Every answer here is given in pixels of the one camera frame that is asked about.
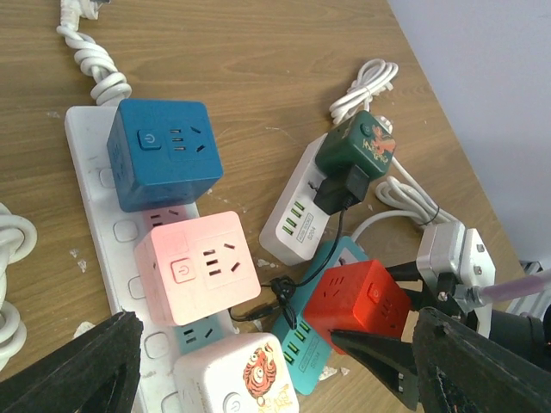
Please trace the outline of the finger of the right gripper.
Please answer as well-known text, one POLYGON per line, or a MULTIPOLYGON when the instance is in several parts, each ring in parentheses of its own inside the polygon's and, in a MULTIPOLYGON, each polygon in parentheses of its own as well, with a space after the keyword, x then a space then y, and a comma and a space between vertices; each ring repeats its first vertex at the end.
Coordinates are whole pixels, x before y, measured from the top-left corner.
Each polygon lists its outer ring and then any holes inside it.
POLYGON ((407 409, 417 409, 418 371, 409 342, 352 330, 332 330, 331 342, 366 367, 407 409))
POLYGON ((422 275, 415 262, 406 262, 386 267, 386 271, 396 282, 416 282, 422 279, 422 275))

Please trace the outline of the black charger with cable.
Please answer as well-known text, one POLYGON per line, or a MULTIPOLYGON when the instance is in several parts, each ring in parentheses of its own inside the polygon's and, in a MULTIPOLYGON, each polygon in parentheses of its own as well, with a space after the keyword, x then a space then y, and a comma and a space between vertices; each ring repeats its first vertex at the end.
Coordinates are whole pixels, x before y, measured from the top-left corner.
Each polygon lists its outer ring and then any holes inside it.
POLYGON ((228 313, 231 320, 238 323, 252 322, 267 317, 275 310, 281 309, 288 327, 291 330, 295 330, 298 324, 298 316, 290 304, 291 298, 293 298, 298 288, 310 284, 327 267, 343 235, 344 215, 346 211, 365 199, 369 184, 369 176, 357 164, 338 174, 325 178, 314 197, 314 204, 330 215, 338 213, 338 223, 334 241, 324 261, 300 283, 296 283, 288 276, 282 276, 272 279, 268 285, 262 285, 262 287, 268 287, 271 290, 276 297, 277 303, 260 305, 241 316, 233 315, 232 308, 230 307, 228 313))

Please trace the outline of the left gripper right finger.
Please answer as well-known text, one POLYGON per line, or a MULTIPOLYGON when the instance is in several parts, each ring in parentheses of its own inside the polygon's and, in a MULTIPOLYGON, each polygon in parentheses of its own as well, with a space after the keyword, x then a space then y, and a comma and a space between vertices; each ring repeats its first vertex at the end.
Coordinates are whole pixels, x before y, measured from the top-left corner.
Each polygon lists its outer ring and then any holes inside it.
POLYGON ((549 412, 550 373, 434 308, 413 331, 426 412, 549 412))

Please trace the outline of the white cube socket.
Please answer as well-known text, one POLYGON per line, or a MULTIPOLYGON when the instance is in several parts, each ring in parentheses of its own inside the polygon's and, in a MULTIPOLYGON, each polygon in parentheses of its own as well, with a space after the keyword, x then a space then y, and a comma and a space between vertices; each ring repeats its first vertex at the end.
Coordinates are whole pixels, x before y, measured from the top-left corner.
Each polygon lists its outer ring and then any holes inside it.
POLYGON ((225 337, 173 368, 185 412, 298 412, 279 340, 267 332, 225 337))

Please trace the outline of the red cube socket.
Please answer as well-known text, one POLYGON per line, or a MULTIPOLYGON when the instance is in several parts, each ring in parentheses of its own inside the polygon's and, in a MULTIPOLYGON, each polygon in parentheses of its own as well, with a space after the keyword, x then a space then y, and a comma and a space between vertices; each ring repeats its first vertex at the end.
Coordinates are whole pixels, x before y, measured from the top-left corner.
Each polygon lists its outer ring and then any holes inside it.
POLYGON ((338 353, 332 330, 361 331, 401 338, 411 300, 376 260, 327 269, 303 318, 338 353))

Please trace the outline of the pink cube socket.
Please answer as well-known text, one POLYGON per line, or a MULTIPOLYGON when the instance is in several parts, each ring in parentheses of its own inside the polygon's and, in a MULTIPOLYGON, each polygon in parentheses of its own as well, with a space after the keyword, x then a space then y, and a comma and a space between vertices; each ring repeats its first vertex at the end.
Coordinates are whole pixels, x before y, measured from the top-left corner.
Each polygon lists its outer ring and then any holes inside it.
POLYGON ((234 211, 154 227, 136 246, 134 257, 155 324, 190 324, 261 292, 234 211))

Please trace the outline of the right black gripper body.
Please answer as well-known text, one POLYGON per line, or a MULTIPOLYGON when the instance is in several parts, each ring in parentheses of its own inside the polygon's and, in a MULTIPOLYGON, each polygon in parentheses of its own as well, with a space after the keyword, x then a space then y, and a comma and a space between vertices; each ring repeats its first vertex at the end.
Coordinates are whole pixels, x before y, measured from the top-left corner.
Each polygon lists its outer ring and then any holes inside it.
POLYGON ((452 273, 444 273, 437 276, 436 291, 432 291, 429 283, 423 279, 417 271, 404 276, 405 282, 420 280, 422 288, 420 291, 404 289, 404 292, 411 301, 411 311, 421 311, 424 308, 434 308, 448 317, 459 321, 471 330, 485 338, 490 337, 491 312, 478 315, 473 301, 474 290, 461 284, 452 273))

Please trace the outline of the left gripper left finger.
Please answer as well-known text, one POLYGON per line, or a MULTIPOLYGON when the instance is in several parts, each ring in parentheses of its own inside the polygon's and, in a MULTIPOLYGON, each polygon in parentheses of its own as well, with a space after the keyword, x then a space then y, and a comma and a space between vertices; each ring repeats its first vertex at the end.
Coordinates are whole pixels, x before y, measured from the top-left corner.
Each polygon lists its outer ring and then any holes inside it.
POLYGON ((2 412, 130 412, 143 324, 122 311, 1 383, 2 412))

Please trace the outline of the dark green cube socket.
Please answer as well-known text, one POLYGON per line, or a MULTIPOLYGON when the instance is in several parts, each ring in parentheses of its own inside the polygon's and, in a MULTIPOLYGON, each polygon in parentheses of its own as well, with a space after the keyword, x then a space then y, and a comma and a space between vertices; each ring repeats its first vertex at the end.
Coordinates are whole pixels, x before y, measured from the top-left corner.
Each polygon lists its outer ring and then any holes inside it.
POLYGON ((356 165, 374 180, 387 173, 395 148, 391 133, 370 112, 360 110, 327 133, 315 163, 327 177, 356 165))

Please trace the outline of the blue cube socket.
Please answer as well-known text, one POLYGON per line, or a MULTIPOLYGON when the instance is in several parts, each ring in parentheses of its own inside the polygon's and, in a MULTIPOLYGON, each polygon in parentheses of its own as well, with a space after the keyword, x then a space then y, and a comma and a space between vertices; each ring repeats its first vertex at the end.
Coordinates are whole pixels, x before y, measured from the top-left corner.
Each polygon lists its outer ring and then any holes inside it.
POLYGON ((126 213, 193 203, 224 175, 202 102, 121 101, 107 150, 126 213))

